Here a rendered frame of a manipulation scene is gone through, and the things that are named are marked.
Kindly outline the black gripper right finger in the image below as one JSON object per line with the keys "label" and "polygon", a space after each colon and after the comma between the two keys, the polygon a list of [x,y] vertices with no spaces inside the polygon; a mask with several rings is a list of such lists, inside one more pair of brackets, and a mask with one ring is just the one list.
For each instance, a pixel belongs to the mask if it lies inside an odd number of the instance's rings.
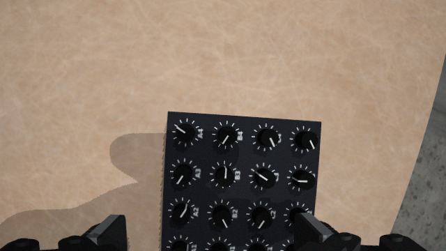
{"label": "black gripper right finger", "polygon": [[348,232],[339,233],[311,213],[296,213],[294,251],[427,251],[401,234],[380,237],[379,245],[361,245],[361,238]]}

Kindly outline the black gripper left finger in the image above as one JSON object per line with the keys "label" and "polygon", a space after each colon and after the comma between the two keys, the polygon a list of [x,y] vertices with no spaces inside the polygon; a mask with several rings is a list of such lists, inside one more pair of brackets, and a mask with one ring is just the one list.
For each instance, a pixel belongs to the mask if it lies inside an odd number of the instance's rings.
{"label": "black gripper left finger", "polygon": [[58,242],[58,249],[40,250],[39,241],[19,238],[0,251],[127,251],[126,219],[124,215],[109,215],[93,225],[82,236],[69,236]]}

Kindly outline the black knob box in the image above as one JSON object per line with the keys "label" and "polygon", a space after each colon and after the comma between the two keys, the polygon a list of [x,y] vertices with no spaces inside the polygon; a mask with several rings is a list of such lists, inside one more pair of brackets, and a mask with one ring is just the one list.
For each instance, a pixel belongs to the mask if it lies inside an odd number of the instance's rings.
{"label": "black knob box", "polygon": [[294,251],[320,144],[321,121],[168,112],[161,251]]}

